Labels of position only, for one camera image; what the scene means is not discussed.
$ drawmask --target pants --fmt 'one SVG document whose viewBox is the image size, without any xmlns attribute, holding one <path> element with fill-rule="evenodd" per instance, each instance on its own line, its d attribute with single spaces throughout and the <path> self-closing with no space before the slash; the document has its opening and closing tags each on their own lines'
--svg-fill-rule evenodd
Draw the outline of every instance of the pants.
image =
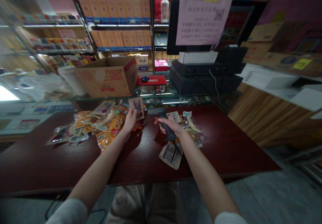
<svg viewBox="0 0 322 224">
<path fill-rule="evenodd" d="M 186 223 L 178 182 L 153 184 L 147 219 L 145 215 L 146 189 L 147 186 L 143 184 L 120 186 L 107 215 L 106 223 Z"/>
</svg>

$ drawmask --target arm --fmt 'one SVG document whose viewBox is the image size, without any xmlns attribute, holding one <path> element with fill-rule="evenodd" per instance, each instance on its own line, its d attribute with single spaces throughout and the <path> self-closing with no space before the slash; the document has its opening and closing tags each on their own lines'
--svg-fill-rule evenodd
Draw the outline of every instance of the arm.
<svg viewBox="0 0 322 224">
<path fill-rule="evenodd" d="M 219 174 L 193 142 L 187 131 L 171 117 L 169 119 L 159 118 L 155 121 L 155 124 L 158 121 L 166 123 L 179 138 L 181 147 L 211 219 L 215 220 L 218 214 L 222 212 L 233 212 L 241 215 Z M 165 129 L 161 126 L 160 128 L 165 134 Z"/>
<path fill-rule="evenodd" d="M 136 116 L 136 110 L 129 110 L 120 133 L 86 171 L 67 198 L 80 199 L 86 205 L 88 214 L 110 179 L 116 160 L 134 127 Z"/>
</svg>

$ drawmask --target pink wall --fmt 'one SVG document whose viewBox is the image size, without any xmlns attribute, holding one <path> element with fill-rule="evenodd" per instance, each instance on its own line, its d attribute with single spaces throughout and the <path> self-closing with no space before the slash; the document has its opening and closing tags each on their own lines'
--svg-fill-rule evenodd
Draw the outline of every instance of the pink wall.
<svg viewBox="0 0 322 224">
<path fill-rule="evenodd" d="M 258 24 L 270 23 L 278 12 L 285 12 L 284 21 L 304 21 L 305 26 L 288 46 L 293 51 L 308 30 L 322 30 L 322 0 L 269 0 Z M 321 33 L 310 33 L 309 37 L 321 37 Z M 317 48 L 322 53 L 322 44 Z"/>
</svg>

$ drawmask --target forearm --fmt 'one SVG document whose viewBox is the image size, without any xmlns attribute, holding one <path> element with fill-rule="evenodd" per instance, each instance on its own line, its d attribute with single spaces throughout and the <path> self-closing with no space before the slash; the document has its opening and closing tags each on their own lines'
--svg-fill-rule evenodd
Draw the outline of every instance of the forearm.
<svg viewBox="0 0 322 224">
<path fill-rule="evenodd" d="M 184 134 L 179 139 L 212 220 L 225 211 L 240 214 L 224 182 L 190 136 Z"/>
<path fill-rule="evenodd" d="M 67 199 L 80 199 L 88 214 L 108 183 L 116 160 L 129 133 L 121 131 L 76 184 Z"/>
</svg>

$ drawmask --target computer mouse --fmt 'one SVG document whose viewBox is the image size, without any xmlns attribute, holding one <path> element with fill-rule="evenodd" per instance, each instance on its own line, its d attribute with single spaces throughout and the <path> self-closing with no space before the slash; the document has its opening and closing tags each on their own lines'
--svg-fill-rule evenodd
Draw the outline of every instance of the computer mouse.
<svg viewBox="0 0 322 224">
<path fill-rule="evenodd" d="M 147 82 L 149 80 L 149 77 L 148 76 L 143 76 L 142 78 L 141 78 L 141 81 L 142 82 Z"/>
</svg>

